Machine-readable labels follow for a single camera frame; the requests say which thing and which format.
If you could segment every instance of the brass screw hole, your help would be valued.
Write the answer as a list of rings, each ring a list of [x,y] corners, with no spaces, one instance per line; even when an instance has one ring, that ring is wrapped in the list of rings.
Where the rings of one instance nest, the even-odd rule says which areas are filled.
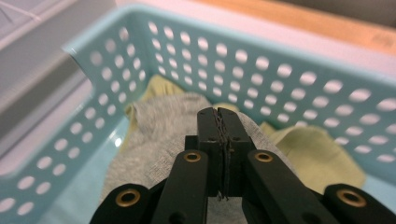
[[[136,189],[126,189],[117,195],[116,203],[120,207],[129,207],[140,200],[140,193]]]
[[[258,161],[263,161],[263,162],[269,162],[274,159],[272,156],[264,152],[256,153],[256,155],[254,155],[254,158],[256,158],[256,160]]]
[[[343,201],[343,203],[349,204],[354,207],[364,207],[367,204],[366,200],[363,197],[350,189],[337,190],[337,197],[341,201]]]
[[[201,159],[201,155],[195,152],[190,152],[184,155],[184,160],[189,162],[199,161]]]

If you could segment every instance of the wooden surface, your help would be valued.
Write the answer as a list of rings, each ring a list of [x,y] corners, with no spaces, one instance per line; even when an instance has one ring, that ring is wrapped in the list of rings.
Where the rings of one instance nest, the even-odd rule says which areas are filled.
[[[396,55],[396,29],[270,0],[196,0]]]

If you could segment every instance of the yellow cloth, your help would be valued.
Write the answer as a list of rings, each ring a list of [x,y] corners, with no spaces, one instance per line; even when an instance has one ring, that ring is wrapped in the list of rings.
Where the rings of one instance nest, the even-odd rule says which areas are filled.
[[[260,127],[312,190],[323,193],[331,184],[345,183],[357,188],[364,184],[363,170],[322,128],[290,127],[276,131],[268,123]]]

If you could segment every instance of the cloth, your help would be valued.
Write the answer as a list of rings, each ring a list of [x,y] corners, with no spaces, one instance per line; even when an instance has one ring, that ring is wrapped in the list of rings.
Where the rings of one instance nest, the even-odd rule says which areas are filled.
[[[357,188],[364,184],[363,170],[322,128],[296,126],[276,131],[265,122],[260,127],[314,191],[323,194],[327,186],[338,183]]]
[[[168,79],[160,75],[155,75],[149,80],[146,91],[143,94],[140,101],[146,102],[147,100],[152,99],[154,97],[165,96],[165,95],[177,95],[183,92],[184,92],[183,89],[181,89],[175,83],[169,81]],[[223,107],[226,109],[230,109],[234,112],[239,111],[237,106],[227,103],[215,104],[213,105],[213,107],[216,109],[218,107]],[[120,146],[120,151],[123,151],[127,147],[125,143],[129,141],[129,137],[131,136],[131,133],[134,132],[137,128],[137,120],[136,120],[136,115],[134,113],[134,106],[132,104],[128,104],[125,107],[124,111],[127,118],[129,119],[129,126],[128,126],[128,132],[125,135],[125,139]]]
[[[136,129],[108,168],[102,200],[120,185],[135,183],[151,188],[168,177],[177,153],[184,150],[185,135],[196,135],[198,111],[210,106],[204,96],[189,92],[133,103]],[[257,148],[274,152],[291,167],[253,120],[237,114]],[[228,202],[209,198],[207,223],[247,223],[241,204],[240,198]]]

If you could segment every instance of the light blue basket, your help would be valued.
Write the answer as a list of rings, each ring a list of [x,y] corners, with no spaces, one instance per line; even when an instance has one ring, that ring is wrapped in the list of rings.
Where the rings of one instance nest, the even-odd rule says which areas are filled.
[[[381,74],[145,6],[112,12],[65,50],[92,94],[21,170],[0,179],[1,223],[36,223],[72,195],[66,187],[99,148],[115,147],[108,138],[125,133],[123,108],[155,74],[257,123],[323,127],[367,174],[396,185],[396,84]],[[19,189],[22,181],[33,183]]]

